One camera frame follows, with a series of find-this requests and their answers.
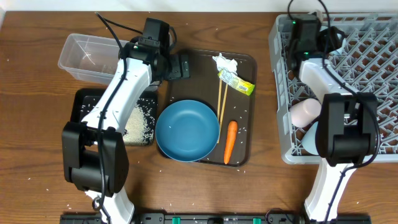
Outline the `white napkin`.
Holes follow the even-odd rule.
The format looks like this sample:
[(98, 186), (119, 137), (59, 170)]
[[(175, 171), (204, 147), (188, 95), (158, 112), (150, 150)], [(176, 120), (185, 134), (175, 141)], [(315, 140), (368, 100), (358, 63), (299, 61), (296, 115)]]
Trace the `white napkin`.
[(238, 63), (235, 59), (227, 59), (222, 53), (219, 53), (218, 56), (212, 56), (212, 59), (216, 62), (216, 68), (219, 72), (225, 70), (229, 73), (237, 74)]

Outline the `large dark blue plate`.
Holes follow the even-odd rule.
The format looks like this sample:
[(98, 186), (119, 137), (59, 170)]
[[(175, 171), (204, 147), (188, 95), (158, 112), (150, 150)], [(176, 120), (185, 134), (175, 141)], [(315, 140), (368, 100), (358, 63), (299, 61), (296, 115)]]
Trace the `large dark blue plate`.
[(160, 151), (180, 162), (194, 162), (216, 147), (220, 126), (214, 111), (195, 100), (172, 103), (160, 114), (155, 138)]

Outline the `yellow green snack wrapper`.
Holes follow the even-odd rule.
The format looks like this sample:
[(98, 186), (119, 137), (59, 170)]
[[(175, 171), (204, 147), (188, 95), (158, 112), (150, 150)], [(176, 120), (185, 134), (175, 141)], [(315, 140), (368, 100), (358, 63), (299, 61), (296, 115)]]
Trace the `yellow green snack wrapper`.
[(255, 88), (255, 84), (247, 82), (238, 77), (234, 72), (229, 72), (225, 69), (219, 71), (218, 77), (230, 87), (247, 96), (250, 96)]

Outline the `white rice pile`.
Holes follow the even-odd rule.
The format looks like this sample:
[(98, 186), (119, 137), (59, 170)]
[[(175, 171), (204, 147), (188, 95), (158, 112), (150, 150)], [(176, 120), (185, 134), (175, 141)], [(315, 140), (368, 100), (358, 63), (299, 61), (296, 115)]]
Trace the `white rice pile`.
[(153, 143), (157, 98), (139, 98), (125, 127), (123, 140), (127, 146), (148, 146)]

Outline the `pink cup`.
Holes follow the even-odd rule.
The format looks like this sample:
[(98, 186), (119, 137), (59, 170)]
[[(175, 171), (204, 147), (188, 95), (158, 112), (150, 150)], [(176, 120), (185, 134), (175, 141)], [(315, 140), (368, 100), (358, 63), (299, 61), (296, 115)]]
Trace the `pink cup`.
[(304, 128), (320, 115), (321, 103), (313, 98), (308, 98), (293, 105), (290, 109), (292, 124)]

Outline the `orange carrot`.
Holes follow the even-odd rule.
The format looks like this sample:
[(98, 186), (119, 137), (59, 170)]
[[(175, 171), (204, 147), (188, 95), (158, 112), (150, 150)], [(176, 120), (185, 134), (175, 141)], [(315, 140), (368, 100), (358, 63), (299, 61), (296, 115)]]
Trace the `orange carrot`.
[(226, 144), (224, 149), (224, 158), (223, 158), (224, 164), (228, 164), (231, 159), (237, 132), (238, 132), (238, 123), (236, 121), (231, 121), (228, 125), (228, 132), (227, 132)]

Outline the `light blue cup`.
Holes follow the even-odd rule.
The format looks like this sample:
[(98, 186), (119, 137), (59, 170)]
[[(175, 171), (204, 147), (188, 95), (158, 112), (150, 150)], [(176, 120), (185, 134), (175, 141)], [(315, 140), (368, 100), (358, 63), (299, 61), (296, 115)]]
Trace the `light blue cup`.
[(312, 155), (318, 155), (317, 147), (316, 147), (316, 141), (315, 141), (315, 135), (317, 131), (317, 126), (318, 126), (318, 121), (315, 122), (311, 128), (305, 133), (303, 139), (302, 139), (302, 146), (303, 148), (310, 154)]

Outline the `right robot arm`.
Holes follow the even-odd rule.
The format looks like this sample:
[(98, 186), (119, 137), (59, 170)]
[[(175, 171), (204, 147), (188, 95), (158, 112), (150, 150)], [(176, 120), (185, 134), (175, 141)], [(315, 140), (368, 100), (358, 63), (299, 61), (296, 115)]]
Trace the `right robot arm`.
[(321, 28), (315, 14), (292, 18), (287, 65), (321, 102), (315, 147), (321, 162), (304, 207), (307, 223), (337, 220), (337, 207), (354, 171), (375, 160), (380, 145), (377, 98), (349, 86), (326, 55), (341, 48), (344, 33)]

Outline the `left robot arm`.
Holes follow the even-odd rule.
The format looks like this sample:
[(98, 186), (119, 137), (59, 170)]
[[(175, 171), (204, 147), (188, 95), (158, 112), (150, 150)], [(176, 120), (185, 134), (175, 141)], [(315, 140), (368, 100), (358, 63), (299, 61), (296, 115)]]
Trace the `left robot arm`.
[(119, 48), (113, 79), (81, 121), (62, 131), (65, 180), (92, 199), (106, 223), (130, 223), (134, 204), (124, 188), (129, 161), (123, 134), (139, 97), (153, 82), (187, 78), (188, 56), (168, 42), (128, 42)]

